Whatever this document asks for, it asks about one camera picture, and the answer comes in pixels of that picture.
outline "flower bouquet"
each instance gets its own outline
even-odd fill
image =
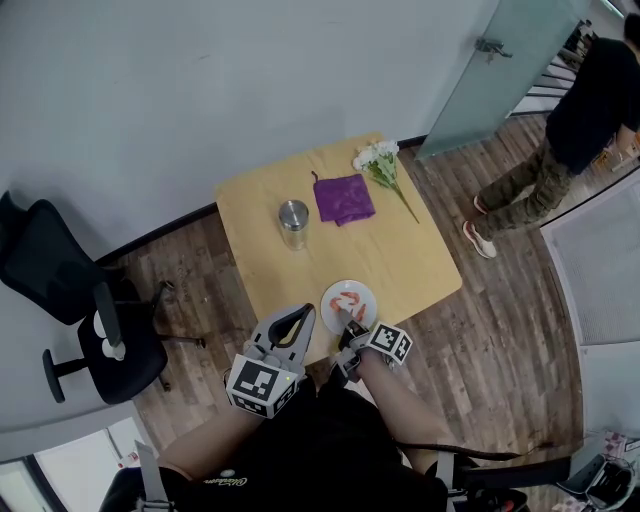
[[[353,161],[353,167],[356,170],[367,174],[367,176],[369,176],[369,178],[375,181],[378,185],[393,190],[402,200],[409,212],[411,212],[411,215],[416,219],[416,222],[420,224],[418,217],[413,213],[411,206],[407,203],[407,200],[396,181],[396,162],[398,159],[398,151],[398,144],[396,144],[395,141],[385,140],[382,142],[376,142],[360,151]]]

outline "sneaker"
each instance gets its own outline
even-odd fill
[[[496,257],[497,251],[496,247],[493,245],[493,242],[487,242],[484,238],[482,238],[476,228],[471,224],[471,222],[466,221],[462,225],[462,232],[464,236],[466,236],[471,243],[478,251],[478,254],[483,258],[492,259]]]
[[[489,213],[489,209],[486,208],[481,202],[480,202],[480,198],[478,196],[475,196],[473,198],[473,206],[476,207],[476,210],[478,210],[480,213],[483,214],[487,214]]]

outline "black t-shirt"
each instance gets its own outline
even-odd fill
[[[558,161],[580,174],[624,124],[640,127],[640,65],[623,41],[596,40],[547,120]]]
[[[402,465],[373,405],[346,390],[323,388],[316,398],[312,382],[210,477],[188,482],[160,471],[180,512],[223,510],[229,503],[290,510],[385,501],[446,510],[444,484]],[[140,470],[121,470],[100,510],[128,512],[143,495]]]

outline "table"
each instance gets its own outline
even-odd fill
[[[258,319],[287,306],[310,302],[317,319],[305,364],[331,354],[336,336],[320,316],[325,290],[342,279],[366,284],[378,303],[378,318],[397,324],[462,285],[460,274],[406,170],[398,162],[398,184],[420,220],[398,196],[366,179],[376,214],[338,227],[321,222],[313,194],[320,179],[350,176],[359,147],[383,140],[369,133],[287,158],[220,184],[215,197],[227,238]],[[309,207],[307,247],[288,249],[280,234],[278,208],[287,199]]]

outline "purple cloth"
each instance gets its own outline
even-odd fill
[[[316,177],[313,192],[322,222],[335,220],[342,226],[376,213],[362,174],[332,180],[318,180],[316,173],[313,174]]]

